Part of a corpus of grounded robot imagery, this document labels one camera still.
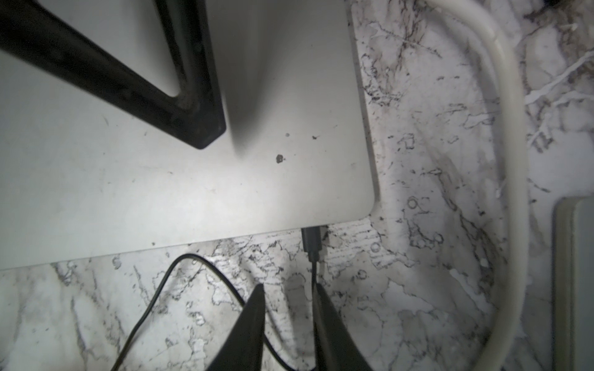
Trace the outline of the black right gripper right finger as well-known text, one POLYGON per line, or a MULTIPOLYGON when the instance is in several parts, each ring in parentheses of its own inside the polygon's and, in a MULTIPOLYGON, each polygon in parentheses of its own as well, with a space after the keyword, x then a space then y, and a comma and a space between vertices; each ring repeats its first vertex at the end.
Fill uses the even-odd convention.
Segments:
POLYGON ((312 295, 316 370, 371 370, 321 284, 312 295))

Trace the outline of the grey back laptop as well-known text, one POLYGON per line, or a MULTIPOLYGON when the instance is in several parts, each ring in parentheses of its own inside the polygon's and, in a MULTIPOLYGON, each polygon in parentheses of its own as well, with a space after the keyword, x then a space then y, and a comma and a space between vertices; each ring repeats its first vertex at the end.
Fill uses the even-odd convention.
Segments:
POLYGON ((593 369, 593 198, 562 199, 554 213, 554 367, 593 369))

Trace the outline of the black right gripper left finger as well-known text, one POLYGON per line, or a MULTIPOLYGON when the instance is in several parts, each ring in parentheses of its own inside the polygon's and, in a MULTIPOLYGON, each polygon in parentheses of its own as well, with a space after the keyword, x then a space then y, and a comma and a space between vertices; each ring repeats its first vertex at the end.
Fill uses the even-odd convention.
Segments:
POLYGON ((258 284, 207 370, 260 370, 265 337, 265 290, 258 284))

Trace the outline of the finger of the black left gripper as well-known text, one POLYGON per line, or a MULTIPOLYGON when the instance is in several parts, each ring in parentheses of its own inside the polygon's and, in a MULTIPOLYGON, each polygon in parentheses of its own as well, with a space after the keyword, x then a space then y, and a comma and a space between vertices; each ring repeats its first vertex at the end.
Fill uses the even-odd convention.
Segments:
POLYGON ((170 97, 37 1, 1 3, 1 49, 204 149, 227 129, 204 1, 157 1, 181 92, 170 97))

